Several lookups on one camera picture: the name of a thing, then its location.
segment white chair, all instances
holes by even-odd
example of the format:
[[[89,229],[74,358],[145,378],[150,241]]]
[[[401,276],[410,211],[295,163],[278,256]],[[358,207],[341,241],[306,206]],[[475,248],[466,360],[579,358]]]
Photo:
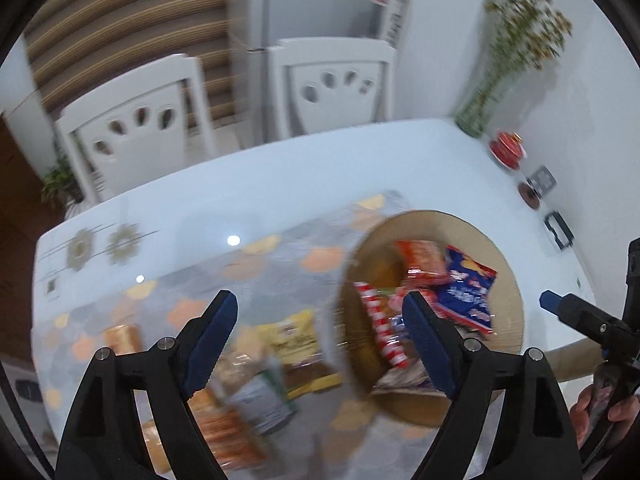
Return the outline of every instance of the white chair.
[[[369,38],[291,38],[269,47],[278,139],[391,120],[395,57],[386,41]]]
[[[87,160],[113,194],[187,166],[191,112],[208,158],[221,154],[210,124],[200,60],[174,54],[107,81],[62,110],[57,130],[86,199],[100,202]]]

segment screw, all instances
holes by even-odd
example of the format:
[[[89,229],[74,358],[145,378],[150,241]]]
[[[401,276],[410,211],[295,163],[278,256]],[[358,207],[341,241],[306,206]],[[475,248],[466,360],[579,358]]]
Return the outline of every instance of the screw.
[[[163,337],[160,341],[158,341],[157,345],[161,350],[168,350],[175,345],[175,339],[173,337]]]
[[[545,355],[542,353],[542,350],[539,348],[530,348],[529,349],[529,357],[531,357],[534,361],[542,361],[542,358]]]
[[[465,348],[470,352],[477,352],[482,348],[482,344],[478,341],[478,339],[465,339]]]
[[[102,348],[98,348],[95,351],[94,357],[98,359],[98,361],[104,361],[107,357],[109,357],[110,353],[111,349],[103,346]]]

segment brown floor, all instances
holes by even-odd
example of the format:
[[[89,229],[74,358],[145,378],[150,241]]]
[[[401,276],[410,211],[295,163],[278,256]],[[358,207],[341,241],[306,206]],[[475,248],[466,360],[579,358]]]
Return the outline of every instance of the brown floor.
[[[41,188],[0,116],[0,353],[27,362],[36,242],[63,219],[41,204]]]

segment refrigerator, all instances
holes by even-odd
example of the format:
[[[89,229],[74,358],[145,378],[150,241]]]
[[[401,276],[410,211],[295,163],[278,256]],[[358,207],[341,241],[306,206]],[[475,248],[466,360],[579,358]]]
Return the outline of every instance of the refrigerator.
[[[267,48],[283,38],[370,36],[375,7],[370,0],[229,0],[232,91],[243,148],[276,138]]]

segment glass vase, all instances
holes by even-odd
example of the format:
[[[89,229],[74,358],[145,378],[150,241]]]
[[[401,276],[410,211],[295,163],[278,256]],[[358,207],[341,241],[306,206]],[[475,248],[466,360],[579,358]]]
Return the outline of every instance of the glass vase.
[[[515,72],[505,73],[495,61],[489,62],[482,71],[479,83],[454,115],[457,126],[468,136],[475,139],[482,137],[498,105],[519,75]]]

